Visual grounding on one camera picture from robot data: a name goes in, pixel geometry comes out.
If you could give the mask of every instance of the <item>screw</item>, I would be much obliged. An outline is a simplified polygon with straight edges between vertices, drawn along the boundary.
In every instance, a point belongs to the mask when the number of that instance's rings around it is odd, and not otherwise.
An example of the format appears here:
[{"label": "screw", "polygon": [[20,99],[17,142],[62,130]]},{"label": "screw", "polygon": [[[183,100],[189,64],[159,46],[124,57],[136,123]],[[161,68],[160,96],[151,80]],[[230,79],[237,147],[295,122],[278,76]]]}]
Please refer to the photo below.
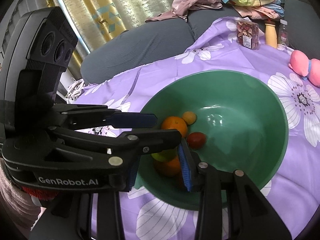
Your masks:
[{"label": "screw", "polygon": [[127,138],[128,138],[130,141],[135,141],[135,140],[138,139],[138,136],[135,136],[135,135],[131,134],[131,135],[128,135]]},{"label": "screw", "polygon": [[199,166],[201,169],[206,169],[206,168],[208,167],[208,164],[205,163],[205,162],[200,162],[200,163],[198,164],[198,166]]},{"label": "screw", "polygon": [[118,156],[112,156],[109,158],[108,162],[112,166],[120,166],[123,163],[123,160]]},{"label": "screw", "polygon": [[148,146],[144,147],[142,149],[143,153],[147,153],[148,151],[150,151],[150,148]]},{"label": "screw", "polygon": [[238,177],[242,177],[244,175],[244,172],[241,171],[241,170],[236,170],[235,171],[235,174],[238,176]]}]

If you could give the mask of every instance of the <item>black camera housing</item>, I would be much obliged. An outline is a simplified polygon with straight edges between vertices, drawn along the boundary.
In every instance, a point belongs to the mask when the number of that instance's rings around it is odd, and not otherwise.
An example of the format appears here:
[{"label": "black camera housing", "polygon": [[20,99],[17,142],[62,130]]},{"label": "black camera housing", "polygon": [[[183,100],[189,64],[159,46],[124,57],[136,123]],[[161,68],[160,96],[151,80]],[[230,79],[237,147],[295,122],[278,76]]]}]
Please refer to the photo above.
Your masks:
[{"label": "black camera housing", "polygon": [[22,16],[0,74],[0,142],[5,133],[23,131],[53,106],[77,42],[60,7]]}]

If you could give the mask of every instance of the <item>bowl rim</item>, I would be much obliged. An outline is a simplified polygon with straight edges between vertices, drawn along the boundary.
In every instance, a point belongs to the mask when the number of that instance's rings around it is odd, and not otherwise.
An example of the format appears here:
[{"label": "bowl rim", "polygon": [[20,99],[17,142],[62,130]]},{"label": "bowl rim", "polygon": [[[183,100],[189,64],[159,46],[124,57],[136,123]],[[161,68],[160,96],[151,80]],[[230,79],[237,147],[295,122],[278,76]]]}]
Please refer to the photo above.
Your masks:
[{"label": "bowl rim", "polygon": [[[282,150],[281,150],[281,154],[279,155],[279,158],[278,158],[278,161],[276,163],[276,165],[273,167],[273,169],[271,170],[271,172],[269,173],[269,175],[259,184],[257,185],[257,187],[259,188],[259,190],[263,189],[263,187],[265,187],[265,185],[268,184],[268,182],[274,177],[274,175],[276,174],[276,172],[278,171],[278,169],[280,168],[280,165],[284,159],[284,156],[285,156],[285,153],[287,152],[287,147],[288,147],[288,141],[289,141],[289,125],[288,125],[288,118],[287,118],[287,114],[285,113],[285,110],[284,110],[284,107],[279,99],[279,97],[276,95],[276,93],[270,88],[268,87],[267,84],[265,84],[264,82],[262,82],[260,79],[256,78],[256,77],[253,77],[247,73],[243,73],[241,71],[235,71],[235,70],[224,70],[224,69],[215,69],[215,70],[207,70],[207,71],[201,71],[201,72],[197,72],[197,73],[193,73],[193,74],[190,74],[190,75],[187,75],[187,76],[184,76],[182,78],[179,78],[178,80],[175,80],[173,81],[172,83],[168,84],[167,86],[165,86],[164,88],[162,88],[159,92],[157,92],[152,98],[154,98],[156,95],[158,95],[159,93],[161,93],[164,89],[166,89],[167,87],[171,86],[172,84],[182,80],[182,79],[185,79],[185,78],[188,78],[190,76],[194,76],[194,75],[197,75],[197,74],[200,74],[200,73],[205,73],[205,72],[233,72],[233,73],[237,73],[237,74],[242,74],[242,75],[246,75],[250,78],[253,78],[253,79],[256,79],[260,84],[262,84],[263,87],[265,87],[269,92],[271,92],[271,94],[273,95],[273,97],[276,99],[276,101],[278,102],[279,106],[280,106],[280,109],[282,111],[282,115],[284,117],[284,124],[285,124],[285,135],[284,135],[284,143],[283,143],[283,147],[282,147]],[[141,109],[140,112],[143,111],[143,109],[145,108],[145,106],[152,100],[152,98],[143,106],[143,108]],[[139,169],[138,169],[138,172],[137,172],[137,178],[136,178],[136,181],[137,180],[140,180],[139,183],[137,183],[139,185],[139,187],[141,186],[144,186],[150,193],[152,193],[155,197],[159,198],[160,200],[162,200],[160,197],[158,197],[157,195],[158,192],[154,192],[153,190],[153,186],[151,186],[147,181],[145,181],[143,179],[142,176],[140,176],[139,174]]]}]

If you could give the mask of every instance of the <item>pink cloth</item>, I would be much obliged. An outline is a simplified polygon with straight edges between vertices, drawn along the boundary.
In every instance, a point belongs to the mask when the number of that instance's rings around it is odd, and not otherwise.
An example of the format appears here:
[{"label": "pink cloth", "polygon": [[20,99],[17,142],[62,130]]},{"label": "pink cloth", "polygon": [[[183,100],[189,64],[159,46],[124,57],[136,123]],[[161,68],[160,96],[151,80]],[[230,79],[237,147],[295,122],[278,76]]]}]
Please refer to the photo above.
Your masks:
[{"label": "pink cloth", "polygon": [[248,7],[248,6],[234,6],[234,9],[241,15],[241,17],[249,16],[255,20],[265,19],[280,19],[280,15],[274,10],[264,6]]},{"label": "pink cloth", "polygon": [[221,7],[221,0],[173,0],[170,11],[164,12],[156,17],[147,18],[145,22],[162,21],[178,17],[187,21],[189,10],[220,9]]},{"label": "pink cloth", "polygon": [[30,195],[12,185],[4,174],[4,165],[4,161],[0,159],[0,200],[4,202],[3,206],[13,223],[28,238],[41,209],[32,202]]}]

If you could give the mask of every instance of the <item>green fruit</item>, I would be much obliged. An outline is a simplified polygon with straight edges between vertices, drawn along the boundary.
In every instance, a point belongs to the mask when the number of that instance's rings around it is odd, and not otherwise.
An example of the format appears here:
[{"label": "green fruit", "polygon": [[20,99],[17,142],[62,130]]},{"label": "green fruit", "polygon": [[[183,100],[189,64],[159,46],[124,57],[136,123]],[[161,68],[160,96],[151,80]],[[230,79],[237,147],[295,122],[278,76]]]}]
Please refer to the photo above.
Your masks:
[{"label": "green fruit", "polygon": [[151,156],[159,162],[169,162],[177,156],[177,149],[164,150],[159,153],[152,153]]}]

